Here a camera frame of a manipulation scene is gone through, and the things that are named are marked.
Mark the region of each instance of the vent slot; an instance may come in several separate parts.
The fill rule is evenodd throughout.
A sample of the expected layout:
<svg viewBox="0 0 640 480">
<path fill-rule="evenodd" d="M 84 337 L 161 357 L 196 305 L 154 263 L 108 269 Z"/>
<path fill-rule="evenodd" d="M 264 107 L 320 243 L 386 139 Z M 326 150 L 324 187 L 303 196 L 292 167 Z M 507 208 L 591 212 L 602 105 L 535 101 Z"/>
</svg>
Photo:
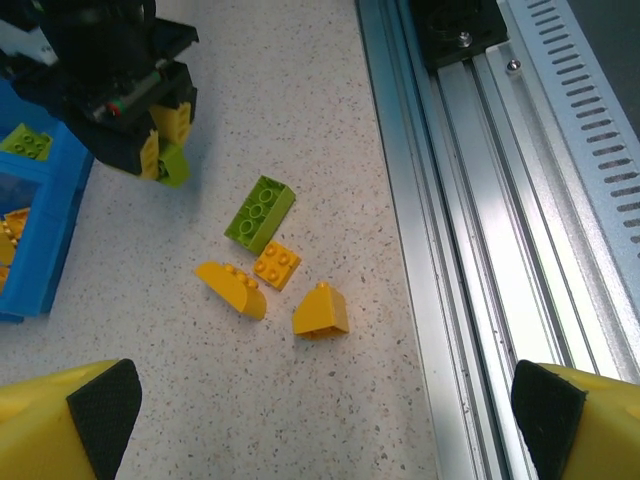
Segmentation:
<svg viewBox="0 0 640 480">
<path fill-rule="evenodd" d="M 596 168 L 597 171 L 602 172 L 600 175 L 606 172 L 605 175 L 597 178 L 601 178 L 601 181 L 607 185 L 609 195 L 619 201 L 628 199 L 626 203 L 616 206 L 618 212 L 640 210 L 640 201 L 630 201 L 633 196 L 640 194 L 640 174 L 636 171 L 633 160 L 625 153 L 624 142 L 612 141 L 620 137 L 620 132 L 607 114 L 607 108 L 596 84 L 582 61 L 580 52 L 572 42 L 561 13 L 556 10 L 555 0 L 533 0 L 527 8 L 530 11 L 531 23 L 538 33 L 539 39 L 536 41 L 542 46 L 550 46 L 546 49 L 549 67 L 547 71 L 556 73 L 557 80 L 553 87 L 560 89 L 567 99 L 566 104 L 563 103 L 564 106 L 557 104 L 557 108 L 570 106 L 573 109 L 579 126 L 578 134 L 582 135 L 579 141 L 583 142 L 582 148 L 577 147 L 576 150 L 583 156 L 584 153 L 591 152 L 595 160 L 592 164 L 581 163 L 581 168 Z M 636 213 L 634 217 L 636 218 L 621 218 L 620 223 L 624 228 L 638 228 L 640 215 Z M 640 245 L 640 233 L 627 238 L 634 245 Z"/>
</svg>

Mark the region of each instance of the lego stud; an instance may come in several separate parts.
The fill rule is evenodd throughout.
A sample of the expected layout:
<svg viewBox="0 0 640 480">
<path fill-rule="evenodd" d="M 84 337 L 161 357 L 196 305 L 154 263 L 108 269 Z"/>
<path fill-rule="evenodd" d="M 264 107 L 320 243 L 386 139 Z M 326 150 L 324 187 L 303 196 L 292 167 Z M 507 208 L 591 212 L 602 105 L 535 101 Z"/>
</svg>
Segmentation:
<svg viewBox="0 0 640 480">
<path fill-rule="evenodd" d="M 265 205 L 271 206 L 275 199 L 275 193 L 270 188 L 266 188 L 260 192 L 258 195 L 258 200 L 260 203 L 264 203 Z"/>
<path fill-rule="evenodd" d="M 249 209 L 249 216 L 251 218 L 260 218 L 264 214 L 264 207 L 259 203 L 256 203 Z"/>
<path fill-rule="evenodd" d="M 240 280 L 242 283 L 244 283 L 245 285 L 249 283 L 249 278 L 247 277 L 247 274 L 239 270 L 238 270 L 238 273 L 236 273 L 236 278 Z"/>
<path fill-rule="evenodd" d="M 253 232 L 253 227 L 254 225 L 251 220 L 243 220 L 239 227 L 240 235 L 249 235 Z"/>
</svg>

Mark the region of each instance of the black rubber pad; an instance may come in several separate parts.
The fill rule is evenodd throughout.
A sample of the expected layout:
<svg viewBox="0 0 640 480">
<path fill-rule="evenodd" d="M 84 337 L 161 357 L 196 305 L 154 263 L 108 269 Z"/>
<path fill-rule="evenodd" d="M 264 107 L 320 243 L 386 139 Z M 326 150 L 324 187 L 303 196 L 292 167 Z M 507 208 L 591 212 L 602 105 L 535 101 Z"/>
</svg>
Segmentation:
<svg viewBox="0 0 640 480">
<path fill-rule="evenodd" d="M 562 477 L 586 397 L 540 365 L 518 362 L 511 406 L 540 480 Z"/>
<path fill-rule="evenodd" d="M 67 403 L 96 478 L 113 480 L 142 403 L 135 365 L 120 360 L 69 395 Z"/>
</svg>

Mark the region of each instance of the white speckled surface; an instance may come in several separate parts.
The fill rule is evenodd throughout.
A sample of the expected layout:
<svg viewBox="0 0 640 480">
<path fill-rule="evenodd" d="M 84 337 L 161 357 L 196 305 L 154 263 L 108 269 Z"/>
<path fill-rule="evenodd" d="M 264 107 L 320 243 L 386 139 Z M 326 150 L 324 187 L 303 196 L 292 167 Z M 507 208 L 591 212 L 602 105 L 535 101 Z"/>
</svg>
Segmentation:
<svg viewBox="0 0 640 480">
<path fill-rule="evenodd" d="M 8 383 L 132 358 L 143 407 L 120 479 L 434 479 L 435 446 L 355 7 L 160 2 L 198 27 L 199 87 L 174 191 L 97 165 L 47 319 L 0 325 Z M 297 202 L 276 239 L 302 257 L 263 322 L 192 274 L 253 257 L 223 232 L 260 174 Z M 319 280 L 352 333 L 309 343 L 291 314 Z"/>
</svg>

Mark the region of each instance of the blue plastic bin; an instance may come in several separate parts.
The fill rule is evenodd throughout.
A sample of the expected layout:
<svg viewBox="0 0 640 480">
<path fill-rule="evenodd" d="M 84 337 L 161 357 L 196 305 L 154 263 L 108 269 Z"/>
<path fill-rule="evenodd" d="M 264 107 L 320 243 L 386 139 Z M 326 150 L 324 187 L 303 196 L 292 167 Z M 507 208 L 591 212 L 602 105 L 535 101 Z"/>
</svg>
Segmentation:
<svg viewBox="0 0 640 480">
<path fill-rule="evenodd" d="M 48 133 L 53 144 L 44 162 L 0 152 L 0 214 L 31 208 L 0 294 L 0 321 L 12 322 L 51 310 L 93 163 L 63 123 L 0 79 L 0 140 L 20 123 Z"/>
</svg>

